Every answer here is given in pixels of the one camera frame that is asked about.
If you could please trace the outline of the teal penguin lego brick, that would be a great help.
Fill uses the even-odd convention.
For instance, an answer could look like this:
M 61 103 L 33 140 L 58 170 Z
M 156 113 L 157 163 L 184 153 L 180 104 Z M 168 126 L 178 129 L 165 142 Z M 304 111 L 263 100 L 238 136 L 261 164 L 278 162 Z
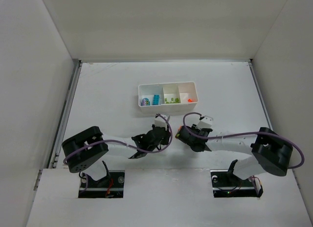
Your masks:
M 143 98 L 142 101 L 141 101 L 141 106 L 150 106 L 151 105 L 151 102 L 148 98 Z

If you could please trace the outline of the long teal lego brick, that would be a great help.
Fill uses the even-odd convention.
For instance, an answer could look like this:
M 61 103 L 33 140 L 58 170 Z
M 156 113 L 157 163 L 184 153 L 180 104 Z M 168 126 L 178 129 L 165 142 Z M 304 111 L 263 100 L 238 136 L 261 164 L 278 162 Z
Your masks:
M 159 105 L 160 104 L 160 96 L 155 94 L 153 97 L 152 105 Z

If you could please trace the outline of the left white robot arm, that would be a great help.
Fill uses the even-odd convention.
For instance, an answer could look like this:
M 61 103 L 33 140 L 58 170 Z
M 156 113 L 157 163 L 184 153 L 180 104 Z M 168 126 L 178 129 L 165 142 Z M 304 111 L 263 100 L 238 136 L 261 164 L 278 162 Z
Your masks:
M 136 152 L 129 159 L 140 159 L 148 154 L 164 151 L 171 144 L 173 132 L 171 126 L 152 125 L 152 129 L 145 134 L 129 138 L 110 137 L 104 135 L 98 126 L 92 126 L 62 143 L 65 155 L 63 163 L 71 173 L 86 172 L 97 163 L 109 150 L 117 148 L 135 149 Z

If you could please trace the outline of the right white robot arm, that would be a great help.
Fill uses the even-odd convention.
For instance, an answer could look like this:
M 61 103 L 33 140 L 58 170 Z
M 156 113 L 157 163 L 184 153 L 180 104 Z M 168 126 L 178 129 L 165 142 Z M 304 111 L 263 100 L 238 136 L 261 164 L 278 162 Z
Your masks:
M 261 127 L 266 135 L 246 135 L 226 137 L 228 132 L 219 132 L 210 128 L 199 129 L 181 126 L 175 138 L 187 144 L 194 152 L 231 151 L 248 155 L 246 159 L 234 159 L 228 173 L 245 180 L 262 173 L 283 177 L 287 174 L 293 147 L 275 136 L 269 128 Z

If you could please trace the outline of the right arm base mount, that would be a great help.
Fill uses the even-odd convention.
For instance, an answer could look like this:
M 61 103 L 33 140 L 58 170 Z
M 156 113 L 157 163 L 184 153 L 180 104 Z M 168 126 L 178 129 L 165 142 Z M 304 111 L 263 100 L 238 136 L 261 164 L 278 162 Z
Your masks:
M 242 180 L 233 174 L 237 161 L 234 160 L 228 170 L 210 171 L 214 198 L 260 198 L 263 195 L 263 186 L 258 177 Z

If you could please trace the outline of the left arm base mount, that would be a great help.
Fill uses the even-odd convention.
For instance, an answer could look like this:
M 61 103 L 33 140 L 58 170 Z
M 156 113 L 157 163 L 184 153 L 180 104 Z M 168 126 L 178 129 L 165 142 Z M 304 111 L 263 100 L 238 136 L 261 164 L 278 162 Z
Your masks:
M 100 168 L 105 170 L 105 176 L 95 181 L 84 172 L 79 173 L 81 179 L 78 198 L 84 199 L 116 199 L 123 198 L 125 171 L 109 170 L 104 161 Z

